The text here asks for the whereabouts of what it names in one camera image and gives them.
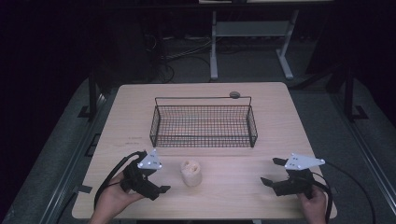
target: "small round object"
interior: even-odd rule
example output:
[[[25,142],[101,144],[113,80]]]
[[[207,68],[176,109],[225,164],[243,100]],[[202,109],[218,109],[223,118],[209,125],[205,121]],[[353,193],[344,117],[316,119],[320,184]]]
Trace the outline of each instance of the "small round object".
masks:
[[[237,91],[232,91],[230,92],[230,97],[233,99],[238,99],[239,97],[241,97],[241,94]]]

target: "white metal frame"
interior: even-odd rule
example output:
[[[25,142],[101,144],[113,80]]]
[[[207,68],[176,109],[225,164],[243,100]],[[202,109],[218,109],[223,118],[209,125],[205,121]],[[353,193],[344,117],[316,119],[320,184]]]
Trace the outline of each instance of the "white metal frame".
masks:
[[[285,78],[293,79],[293,74],[285,56],[298,13],[299,10],[294,10],[289,21],[217,21],[216,11],[213,11],[210,78],[218,79],[219,77],[218,59],[216,57],[218,36],[284,36],[285,42],[281,49],[276,50],[276,55],[282,66]]]

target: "wrist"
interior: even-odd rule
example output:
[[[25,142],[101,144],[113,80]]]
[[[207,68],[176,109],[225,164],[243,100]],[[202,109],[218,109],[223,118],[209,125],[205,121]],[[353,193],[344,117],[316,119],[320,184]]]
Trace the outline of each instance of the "wrist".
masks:
[[[93,212],[89,224],[107,224],[111,218],[103,217],[101,214]]]
[[[313,220],[313,221],[307,221],[308,224],[327,224],[325,219],[322,220]]]

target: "black cable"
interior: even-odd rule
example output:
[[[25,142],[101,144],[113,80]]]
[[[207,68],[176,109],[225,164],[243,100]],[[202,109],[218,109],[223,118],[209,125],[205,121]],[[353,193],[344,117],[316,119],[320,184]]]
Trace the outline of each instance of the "black cable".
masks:
[[[109,184],[109,185],[105,186],[104,189],[107,189],[108,187],[111,187],[111,186],[114,186],[114,185],[118,185],[118,184],[121,184],[121,183],[123,183],[123,182],[125,182],[125,181],[130,181],[130,180],[132,180],[132,179],[131,179],[131,178],[129,178],[129,179],[122,179],[120,182],[112,183],[112,184]]]
[[[196,39],[185,37],[183,40],[201,44],[201,43],[205,43],[208,39],[210,39],[210,37],[203,36],[203,37],[199,37],[199,38],[196,38]]]
[[[243,51],[249,51],[251,49],[250,45],[246,43],[247,41],[245,40],[243,43],[238,43],[235,41],[235,37],[233,38],[224,38],[222,41],[219,41],[219,46],[217,53],[218,54],[236,54],[239,52]]]
[[[172,80],[173,80],[173,78],[175,76],[175,69],[171,65],[169,65],[167,63],[165,63],[163,66],[165,66],[166,70],[169,69],[171,71],[171,76],[168,79],[166,79],[165,72],[163,72],[161,70],[161,68],[159,68],[159,69],[156,69],[158,71],[158,73],[159,73],[159,80],[161,81],[162,84],[166,84],[166,83],[172,82]]]
[[[301,177],[293,177],[293,179],[303,180],[304,182],[307,182],[311,185],[315,185],[315,186],[323,189],[326,192],[326,194],[328,196],[328,200],[327,200],[325,220],[326,220],[326,223],[329,223],[330,214],[332,213],[332,191],[328,187],[324,186],[322,183],[320,183],[316,180],[312,181],[312,180],[308,180],[308,179],[301,178]]]
[[[73,200],[73,198],[76,196],[77,194],[75,192],[73,192],[72,196],[70,196],[69,200],[67,201],[67,203],[64,205],[64,208],[62,209],[61,213],[58,216],[58,219],[56,220],[56,223],[59,223],[59,221],[61,221],[61,217],[64,215],[64,211],[66,210],[67,206],[70,204],[70,202]]]
[[[195,47],[193,49],[189,49],[189,50],[186,50],[184,52],[176,53],[174,55],[162,56],[163,62],[168,62],[169,60],[177,59],[177,58],[180,58],[182,56],[186,56],[186,55],[190,55],[190,54],[194,54],[194,53],[204,53],[204,50],[210,49],[211,42],[212,41],[209,40],[205,44],[203,44],[202,46]]]
[[[191,56],[191,55],[190,56],[180,56],[180,57],[178,57],[176,59],[170,60],[170,62],[175,61],[175,60],[180,60],[180,59],[188,59],[188,58],[198,59],[198,60],[206,63],[206,65],[210,67],[210,63],[207,60],[205,60],[205,59],[203,59],[201,57],[198,57],[198,56]]]
[[[372,212],[372,223],[375,224],[375,209],[373,206],[373,202],[368,194],[368,192],[366,191],[366,189],[361,185],[361,183],[359,183],[359,181],[353,177],[352,175],[350,175],[349,173],[347,173],[345,170],[339,168],[338,166],[332,164],[331,162],[326,161],[326,164],[329,164],[331,167],[335,168],[336,170],[338,170],[339,172],[343,173],[344,175],[347,175],[349,178],[351,178],[358,186],[359,188],[361,188],[361,191],[363,191],[364,195],[366,196],[367,201],[370,204],[370,209]]]
[[[99,200],[100,195],[102,194],[103,190],[105,190],[105,188],[108,187],[108,183],[110,182],[111,178],[113,178],[113,176],[116,174],[116,172],[121,168],[121,166],[123,164],[125,164],[125,162],[127,162],[132,156],[138,155],[139,152],[134,152],[131,155],[124,157],[119,164],[116,165],[116,167],[114,167],[114,169],[110,172],[110,174],[108,174],[108,176],[106,177],[105,181],[103,181],[102,185],[99,187],[99,189],[96,191],[95,194],[95,198],[93,199],[93,210],[96,207],[96,203]]]
[[[313,174],[313,175],[317,175],[317,176],[319,176],[320,178],[322,178],[322,179],[324,180],[324,182],[326,183],[326,185],[327,185],[327,188],[329,188],[330,190],[332,190],[332,187],[330,187],[330,183],[329,183],[329,181],[327,181],[327,179],[326,179],[326,178],[324,178],[324,176],[323,176],[323,175],[317,174],[317,173],[315,173],[315,172],[312,172],[312,174]]]

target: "cable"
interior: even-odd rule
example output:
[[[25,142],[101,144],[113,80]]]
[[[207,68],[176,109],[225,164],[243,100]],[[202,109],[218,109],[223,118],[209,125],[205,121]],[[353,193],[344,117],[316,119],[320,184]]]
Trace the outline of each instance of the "cable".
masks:
[[[236,41],[236,37],[232,38],[224,38],[222,41],[219,42],[218,44],[218,54],[236,54],[239,52],[243,51],[248,51],[250,50],[250,45],[247,43],[246,39],[245,41]]]
[[[166,77],[165,77],[166,74],[161,70],[161,68],[158,68],[158,69],[156,69],[156,71],[159,73],[159,80],[161,81],[162,84],[173,82],[172,80],[175,76],[175,69],[167,63],[164,63],[163,66],[165,66],[166,70],[169,69],[171,71],[171,76],[168,79],[166,79]]]
[[[121,168],[121,166],[123,164],[125,164],[125,162],[127,162],[130,158],[132,158],[132,156],[138,155],[139,152],[134,152],[131,155],[124,157],[119,164],[116,165],[116,167],[114,167],[114,169],[110,172],[110,174],[108,174],[108,176],[106,177],[105,181],[103,181],[102,185],[99,187],[99,189],[96,191],[95,194],[95,198],[93,200],[93,210],[96,208],[96,203],[99,200],[100,195],[102,194],[103,190],[105,190],[105,188],[108,187],[108,183],[110,182],[111,178],[113,178],[113,176],[116,174],[116,172]]]
[[[296,177],[296,176],[293,177],[293,179],[303,180],[304,182],[307,182],[307,183],[309,183],[311,185],[315,185],[315,186],[323,189],[326,192],[326,194],[328,196],[328,200],[327,200],[327,208],[326,208],[325,220],[326,220],[326,223],[329,223],[330,214],[332,213],[332,191],[328,187],[324,186],[322,183],[319,183],[316,180],[313,181],[313,180],[309,180],[309,179],[305,179],[305,178],[301,178],[301,177]]]
[[[207,66],[210,67],[210,63],[209,63],[207,60],[205,60],[205,59],[203,59],[203,58],[201,58],[201,57],[198,57],[198,56],[182,56],[182,57],[179,57],[179,58],[177,58],[177,59],[171,60],[170,62],[175,61],[175,60],[178,60],[178,59],[189,59],[189,58],[198,59],[198,60],[200,60],[200,61],[206,63]]]
[[[210,39],[208,36],[203,36],[203,37],[194,37],[194,36],[186,36],[184,37],[185,40],[194,42],[194,43],[202,43],[206,42],[206,40]]]
[[[181,56],[186,56],[186,55],[189,55],[189,54],[197,53],[197,52],[199,52],[199,51],[201,51],[203,49],[206,49],[206,48],[210,47],[211,43],[212,43],[212,40],[209,39],[202,46],[199,46],[199,47],[196,47],[196,48],[193,48],[193,49],[189,49],[189,50],[186,50],[186,51],[178,53],[178,54],[165,56],[165,57],[162,57],[162,59],[168,59],[168,60],[169,59],[175,59],[175,58],[178,58],[178,57],[181,57]]]
[[[323,175],[317,174],[317,173],[315,173],[315,172],[312,172],[312,174],[313,174],[313,175],[317,175],[317,176],[319,176],[320,178],[322,178],[322,179],[324,180],[324,182],[326,183],[327,188],[332,189],[332,187],[330,187],[329,181],[327,181],[327,179],[324,178]]]
[[[358,186],[359,188],[361,188],[361,190],[363,191],[364,195],[366,196],[367,201],[370,204],[370,209],[372,212],[372,223],[375,224],[375,209],[373,206],[373,202],[369,196],[369,194],[367,193],[366,189],[361,185],[361,183],[359,183],[359,181],[353,177],[352,175],[350,175],[349,173],[347,173],[345,170],[339,168],[338,166],[332,164],[331,162],[326,161],[326,164],[329,164],[331,167],[335,168],[336,170],[338,170],[339,172],[343,173],[344,175],[347,175],[349,178],[351,178]]]
[[[130,181],[130,180],[132,180],[132,179],[131,179],[131,178],[129,178],[129,179],[122,179],[120,182],[112,183],[112,184],[109,184],[109,185],[105,186],[105,189],[107,189],[108,187],[114,186],[114,185],[121,184],[121,183],[123,183],[123,182],[125,182],[125,181]]]
[[[151,51],[152,49],[155,49],[155,47],[157,47],[157,38],[154,35],[145,35],[145,37],[150,37],[151,39],[154,40],[153,46],[149,48],[149,51]]]

